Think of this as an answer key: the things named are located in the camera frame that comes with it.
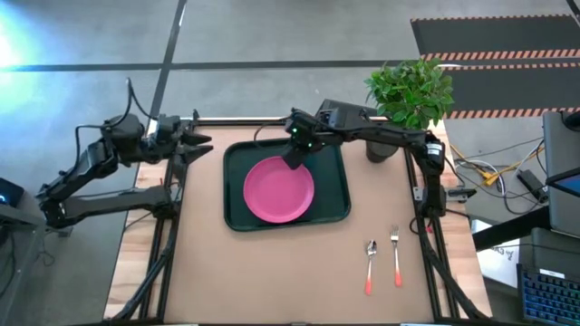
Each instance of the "concrete floor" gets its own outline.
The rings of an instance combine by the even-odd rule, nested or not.
[[[0,67],[9,64],[160,63],[178,0],[0,0]],[[569,14],[565,0],[189,0],[173,62],[397,60],[419,53],[413,17]],[[171,72],[160,108],[205,117],[282,116],[314,111],[324,98],[362,104],[369,69]],[[0,177],[34,194],[74,159],[73,127],[120,114],[130,76],[150,107],[160,73],[0,72]],[[450,140],[466,155],[542,135],[540,119],[447,121]],[[96,139],[90,131],[83,143]],[[523,158],[534,144],[486,157]],[[542,176],[531,161],[537,176]],[[469,171],[462,170],[468,176]],[[83,193],[131,187],[135,168],[93,181]],[[523,191],[519,185],[511,188]],[[34,211],[28,196],[26,209]],[[529,207],[514,201],[513,209]],[[477,194],[471,214],[494,221],[513,215],[501,200]],[[124,214],[78,224],[71,238],[49,235],[56,263],[38,262],[14,310],[14,324],[99,321],[111,283]]]

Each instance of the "fork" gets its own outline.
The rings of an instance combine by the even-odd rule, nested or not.
[[[391,231],[391,242],[395,249],[395,285],[402,286],[401,271],[399,270],[399,251],[397,250],[397,243],[399,242],[399,226],[393,225]]]

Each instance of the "silver spoon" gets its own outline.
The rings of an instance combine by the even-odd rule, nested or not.
[[[366,273],[366,284],[364,285],[364,292],[366,295],[371,295],[371,270],[372,270],[372,258],[377,254],[377,243],[374,240],[369,241],[366,246],[366,255],[369,257],[369,267]]]

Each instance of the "cardboard surface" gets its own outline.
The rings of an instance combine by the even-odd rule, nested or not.
[[[342,146],[353,208],[326,225],[237,233],[224,221],[223,155],[256,127],[205,127],[215,147],[188,171],[165,322],[432,321],[402,150],[381,164],[364,142]],[[268,128],[259,138],[286,137]],[[389,233],[400,228],[402,288]],[[372,295],[364,294],[369,240],[378,243]]]

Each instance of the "yellow cable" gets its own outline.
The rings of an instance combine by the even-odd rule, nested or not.
[[[453,151],[455,151],[455,152],[457,153],[457,155],[458,155],[460,158],[462,158],[462,159],[466,160],[466,159],[465,159],[465,157],[463,156],[463,154],[461,154],[461,152],[459,152],[459,150],[458,150],[458,149],[457,149],[455,146],[453,146],[452,144],[449,144],[449,145],[451,146],[451,149],[453,149]],[[537,153],[541,153],[543,150],[544,150],[544,148],[543,148],[543,147],[542,147],[542,148],[539,148],[539,149],[538,149],[537,151],[535,151],[535,152],[534,152],[532,155],[530,155],[530,156],[529,156],[529,157],[526,159],[526,161],[528,161],[528,160],[530,160],[530,159],[534,158],[534,157],[537,155]],[[517,168],[517,167],[518,167],[520,164],[522,164],[522,163],[523,163],[522,161],[518,161],[518,162],[516,162],[516,163],[514,163],[514,164],[510,165],[510,166],[509,166],[509,167],[507,167],[507,168],[503,168],[503,169],[501,169],[501,170],[500,170],[498,173],[495,173],[495,172],[494,172],[494,173],[487,172],[487,171],[484,171],[484,170],[482,170],[481,168],[478,168],[477,166],[475,166],[475,169],[476,169],[476,170],[478,171],[478,173],[479,173],[479,174],[480,174],[480,175],[483,177],[483,182],[480,184],[480,186],[488,186],[488,187],[489,187],[489,186],[493,185],[493,184],[494,184],[494,183],[495,183],[495,182],[498,180],[498,177],[499,177],[499,176],[500,176],[502,173],[504,173],[504,172],[508,172],[508,171],[510,171],[510,170],[514,170],[514,169],[516,169],[516,168]]]

